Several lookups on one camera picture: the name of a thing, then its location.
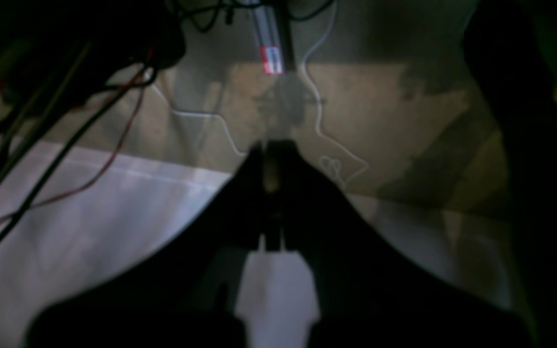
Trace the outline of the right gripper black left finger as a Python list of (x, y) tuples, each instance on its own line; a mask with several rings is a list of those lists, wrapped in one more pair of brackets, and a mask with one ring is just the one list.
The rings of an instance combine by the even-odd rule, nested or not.
[(229, 286), (196, 309), (203, 276), (225, 249), (258, 248), (266, 217), (264, 153), (254, 145), (235, 175), (175, 239), (124, 273), (42, 311), (27, 348), (245, 348), (228, 312)]

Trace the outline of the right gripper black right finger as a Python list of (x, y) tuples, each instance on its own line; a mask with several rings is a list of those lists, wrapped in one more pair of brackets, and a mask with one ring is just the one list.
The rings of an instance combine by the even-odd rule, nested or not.
[(272, 141), (284, 244), (312, 271), (309, 348), (532, 348), (517, 316), (437, 278), (378, 234), (292, 141)]

